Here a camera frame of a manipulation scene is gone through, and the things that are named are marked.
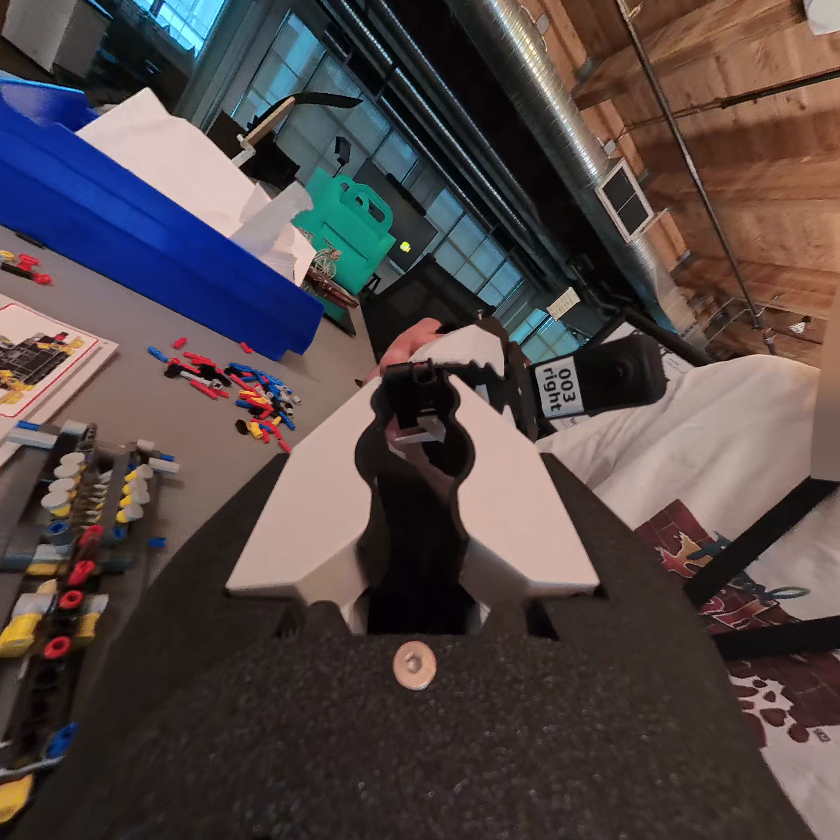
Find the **person's white shirt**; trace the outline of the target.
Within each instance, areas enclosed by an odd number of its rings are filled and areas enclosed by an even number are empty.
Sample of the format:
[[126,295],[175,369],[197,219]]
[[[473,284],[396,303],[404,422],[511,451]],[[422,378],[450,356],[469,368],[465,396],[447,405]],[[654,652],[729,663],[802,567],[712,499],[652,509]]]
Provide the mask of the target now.
[[[689,371],[651,406],[538,441],[681,587],[810,474],[819,372],[753,355]],[[834,492],[699,613],[711,634],[838,616]],[[816,838],[839,835],[838,649],[727,664],[744,720]]]

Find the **teal bag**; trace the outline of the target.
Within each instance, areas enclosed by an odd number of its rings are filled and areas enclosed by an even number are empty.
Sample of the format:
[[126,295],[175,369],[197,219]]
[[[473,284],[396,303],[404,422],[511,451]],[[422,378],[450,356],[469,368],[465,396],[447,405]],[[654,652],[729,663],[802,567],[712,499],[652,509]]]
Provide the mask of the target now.
[[300,212],[292,223],[311,235],[316,250],[331,247],[340,252],[335,280],[355,296],[394,246],[392,210],[368,185],[346,175],[331,176],[321,168],[312,174],[306,191],[312,209]]

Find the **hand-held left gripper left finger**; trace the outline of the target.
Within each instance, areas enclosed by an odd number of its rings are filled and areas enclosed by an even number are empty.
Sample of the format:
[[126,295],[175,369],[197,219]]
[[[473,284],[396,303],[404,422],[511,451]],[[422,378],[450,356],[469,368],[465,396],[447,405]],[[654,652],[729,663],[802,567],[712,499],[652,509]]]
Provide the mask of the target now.
[[371,404],[371,380],[300,442],[270,492],[225,589],[235,597],[332,602],[367,624],[371,579],[386,563],[360,560],[379,477],[394,466]]

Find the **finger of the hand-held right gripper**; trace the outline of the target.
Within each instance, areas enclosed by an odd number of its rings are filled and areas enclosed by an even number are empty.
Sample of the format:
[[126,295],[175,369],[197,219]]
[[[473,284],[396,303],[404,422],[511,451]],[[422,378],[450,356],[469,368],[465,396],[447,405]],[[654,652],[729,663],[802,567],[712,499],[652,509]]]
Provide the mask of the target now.
[[411,363],[430,363],[457,376],[493,408],[506,405],[505,343],[495,333],[471,324],[425,344]]
[[447,430],[437,415],[422,416],[402,426],[397,415],[387,424],[387,447],[403,459],[427,459],[427,445],[445,442]]

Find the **white paper bag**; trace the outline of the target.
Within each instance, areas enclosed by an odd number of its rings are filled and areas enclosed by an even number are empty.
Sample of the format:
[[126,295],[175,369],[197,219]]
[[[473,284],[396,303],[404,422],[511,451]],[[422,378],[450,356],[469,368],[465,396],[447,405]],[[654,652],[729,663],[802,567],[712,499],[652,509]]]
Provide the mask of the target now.
[[315,255],[292,220],[312,208],[299,184],[276,197],[252,182],[198,128],[144,89],[76,135],[300,287]]

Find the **blue plastic bin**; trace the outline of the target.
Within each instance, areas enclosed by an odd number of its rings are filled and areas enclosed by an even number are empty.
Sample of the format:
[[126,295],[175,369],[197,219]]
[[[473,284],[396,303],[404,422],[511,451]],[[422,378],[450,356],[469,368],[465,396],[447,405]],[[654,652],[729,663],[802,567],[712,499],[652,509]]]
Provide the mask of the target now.
[[306,353],[321,302],[76,134],[97,118],[2,78],[2,225],[272,360]]

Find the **pile of lego pins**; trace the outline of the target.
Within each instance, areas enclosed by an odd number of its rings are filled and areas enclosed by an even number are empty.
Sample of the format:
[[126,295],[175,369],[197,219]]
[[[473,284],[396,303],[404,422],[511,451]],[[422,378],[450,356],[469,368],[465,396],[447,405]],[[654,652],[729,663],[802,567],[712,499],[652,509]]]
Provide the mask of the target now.
[[162,364],[168,380],[185,382],[209,400],[235,406],[240,411],[234,423],[239,435],[277,446],[286,455],[291,453],[285,433],[297,428],[295,413],[301,399],[280,378],[248,364],[223,366],[195,352],[177,356],[152,345],[145,351]]

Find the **small red lego cluster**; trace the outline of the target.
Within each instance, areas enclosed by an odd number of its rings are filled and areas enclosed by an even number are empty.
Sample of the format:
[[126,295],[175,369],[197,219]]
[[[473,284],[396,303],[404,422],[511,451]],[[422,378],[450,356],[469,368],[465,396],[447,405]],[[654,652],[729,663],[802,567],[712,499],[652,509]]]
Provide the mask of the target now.
[[16,254],[5,249],[1,250],[1,271],[16,277],[31,280],[40,286],[51,286],[53,279],[49,274],[39,270],[40,261],[27,254]]

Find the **silver ventilation duct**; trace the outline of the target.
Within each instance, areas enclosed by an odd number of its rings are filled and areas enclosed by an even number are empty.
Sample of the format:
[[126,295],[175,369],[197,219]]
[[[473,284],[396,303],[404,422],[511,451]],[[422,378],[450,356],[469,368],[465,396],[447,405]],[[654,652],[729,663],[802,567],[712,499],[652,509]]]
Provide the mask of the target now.
[[654,247],[645,238],[627,243],[596,194],[609,160],[542,46],[536,24],[518,2],[446,4],[653,319],[677,332],[686,305]]

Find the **black mesh chair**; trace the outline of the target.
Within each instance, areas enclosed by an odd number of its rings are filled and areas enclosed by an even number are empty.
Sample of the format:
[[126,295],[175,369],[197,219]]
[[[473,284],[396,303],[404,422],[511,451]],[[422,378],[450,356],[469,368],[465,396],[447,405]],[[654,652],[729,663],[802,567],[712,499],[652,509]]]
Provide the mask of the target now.
[[364,289],[360,307],[376,361],[407,329],[423,319],[440,322],[443,332],[452,332],[496,313],[426,255],[384,290]]

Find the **lego car chassis assembly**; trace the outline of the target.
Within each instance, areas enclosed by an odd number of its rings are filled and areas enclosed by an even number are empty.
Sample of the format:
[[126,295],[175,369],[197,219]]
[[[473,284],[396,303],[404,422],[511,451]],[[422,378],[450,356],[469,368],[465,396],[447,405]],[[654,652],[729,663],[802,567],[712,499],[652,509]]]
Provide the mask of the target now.
[[65,758],[114,636],[165,547],[173,455],[103,443],[96,424],[19,422],[2,485],[2,837]]

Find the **person's right hand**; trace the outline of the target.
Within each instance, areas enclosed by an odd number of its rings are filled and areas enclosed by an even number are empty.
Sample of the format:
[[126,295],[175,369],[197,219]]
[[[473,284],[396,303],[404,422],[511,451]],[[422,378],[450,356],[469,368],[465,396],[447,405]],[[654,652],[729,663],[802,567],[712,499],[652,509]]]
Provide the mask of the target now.
[[385,369],[389,366],[410,361],[415,352],[439,338],[441,328],[441,321],[434,318],[424,318],[411,328],[406,329],[391,342],[379,363],[365,380],[369,382],[371,379],[383,375]]

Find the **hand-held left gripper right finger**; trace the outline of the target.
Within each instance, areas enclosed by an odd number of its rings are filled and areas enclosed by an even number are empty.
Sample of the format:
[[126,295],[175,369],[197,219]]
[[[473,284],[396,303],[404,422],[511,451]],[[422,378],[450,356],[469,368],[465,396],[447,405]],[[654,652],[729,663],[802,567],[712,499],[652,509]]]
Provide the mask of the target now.
[[600,579],[535,444],[458,377],[450,383],[473,457],[456,489],[461,586],[486,609],[593,595]]

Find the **black lego connector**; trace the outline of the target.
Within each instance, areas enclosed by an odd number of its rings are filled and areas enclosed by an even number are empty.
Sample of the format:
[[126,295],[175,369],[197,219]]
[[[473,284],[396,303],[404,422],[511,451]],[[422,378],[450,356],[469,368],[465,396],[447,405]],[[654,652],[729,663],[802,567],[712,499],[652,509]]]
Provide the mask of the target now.
[[422,421],[448,423],[457,396],[449,383],[451,371],[449,364],[428,360],[385,368],[383,386],[400,430],[420,428]]

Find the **lego instruction booklet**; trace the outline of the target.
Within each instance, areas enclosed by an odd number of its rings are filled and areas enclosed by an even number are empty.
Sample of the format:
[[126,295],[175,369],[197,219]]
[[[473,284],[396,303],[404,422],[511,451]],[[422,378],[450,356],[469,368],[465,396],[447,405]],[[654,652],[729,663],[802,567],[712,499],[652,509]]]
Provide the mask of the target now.
[[1,296],[1,464],[20,423],[41,425],[111,360],[119,345]]

